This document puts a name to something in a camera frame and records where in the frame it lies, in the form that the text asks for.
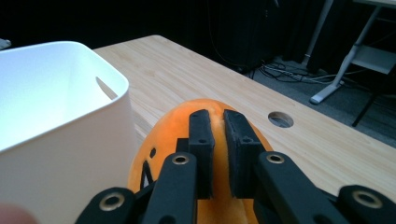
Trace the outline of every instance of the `orange object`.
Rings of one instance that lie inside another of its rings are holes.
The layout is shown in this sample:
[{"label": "orange object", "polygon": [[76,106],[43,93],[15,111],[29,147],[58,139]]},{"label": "orange object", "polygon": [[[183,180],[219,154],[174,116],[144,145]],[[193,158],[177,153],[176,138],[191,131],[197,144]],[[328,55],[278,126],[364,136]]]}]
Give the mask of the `orange object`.
[{"label": "orange object", "polygon": [[[198,200],[198,223],[257,223],[253,200],[233,198],[230,190],[228,148],[225,137],[224,109],[235,110],[229,105],[211,99],[185,102],[165,114],[153,127],[134,158],[129,175],[128,188],[134,193],[145,186],[146,181],[156,180],[164,159],[176,151],[177,139],[189,137],[189,116],[205,109],[209,112],[210,125],[215,139],[213,155],[213,198]],[[250,123],[266,150],[272,150],[260,131]]]}]

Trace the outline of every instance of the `white plastic container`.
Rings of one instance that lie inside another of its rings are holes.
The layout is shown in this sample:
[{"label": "white plastic container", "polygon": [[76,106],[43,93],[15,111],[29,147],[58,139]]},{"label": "white plastic container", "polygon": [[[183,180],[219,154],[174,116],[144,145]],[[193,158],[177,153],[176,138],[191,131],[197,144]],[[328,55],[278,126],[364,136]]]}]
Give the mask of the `white plastic container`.
[{"label": "white plastic container", "polygon": [[126,187],[137,151],[128,87],[76,42],[0,51],[0,203],[74,223],[96,193]]}]

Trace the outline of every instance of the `floor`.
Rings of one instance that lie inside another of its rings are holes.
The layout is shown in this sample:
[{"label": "floor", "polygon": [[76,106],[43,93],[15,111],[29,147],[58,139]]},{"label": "floor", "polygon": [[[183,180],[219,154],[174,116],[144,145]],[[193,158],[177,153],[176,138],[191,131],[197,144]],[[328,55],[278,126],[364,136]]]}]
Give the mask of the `floor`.
[{"label": "floor", "polygon": [[[304,65],[283,62],[280,57],[245,76],[350,127],[371,96],[370,91],[346,76],[343,87],[319,105],[312,105],[309,99],[332,77],[319,78],[327,76],[325,72],[307,74]],[[396,148],[396,95],[378,97],[354,129]]]}]

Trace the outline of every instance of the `gray carpet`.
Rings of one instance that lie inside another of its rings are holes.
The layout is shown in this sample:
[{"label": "gray carpet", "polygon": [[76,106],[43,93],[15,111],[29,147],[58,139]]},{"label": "gray carpet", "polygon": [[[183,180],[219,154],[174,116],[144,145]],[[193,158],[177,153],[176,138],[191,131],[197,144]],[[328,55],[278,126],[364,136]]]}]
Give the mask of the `gray carpet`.
[{"label": "gray carpet", "polygon": [[[298,63],[283,62],[280,59],[276,59],[276,62],[304,69],[304,66]],[[285,67],[285,70],[292,69],[293,67]],[[269,71],[271,74],[276,76],[281,75],[281,73],[273,70],[266,71]],[[348,81],[346,81],[345,86],[341,87],[319,105],[312,105],[309,103],[309,99],[327,85],[318,83],[308,84],[306,82],[294,81],[288,77],[279,77],[279,79],[285,80],[286,82],[279,81],[273,77],[269,77],[268,74],[267,76],[264,75],[260,69],[255,70],[254,73],[252,71],[249,74],[246,74],[246,76],[253,77],[253,80],[261,83],[262,85],[286,95],[303,105],[307,105],[308,107],[350,127],[352,127],[351,124],[371,96],[369,91],[362,88],[356,88],[356,84],[353,85],[354,87],[351,87],[351,85],[347,85]],[[394,95],[380,96],[369,108],[355,129],[361,133],[372,136],[387,145],[396,147],[395,109],[396,97]]]}]

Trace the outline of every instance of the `white tray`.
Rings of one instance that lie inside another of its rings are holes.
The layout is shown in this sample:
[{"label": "white tray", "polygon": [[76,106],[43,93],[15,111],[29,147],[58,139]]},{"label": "white tray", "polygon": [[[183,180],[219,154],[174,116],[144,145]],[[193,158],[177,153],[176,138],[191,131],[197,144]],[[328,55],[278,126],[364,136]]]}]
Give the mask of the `white tray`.
[{"label": "white tray", "polygon": [[125,187],[136,151],[128,86],[76,42],[0,51],[0,203],[74,223],[96,193]]}]

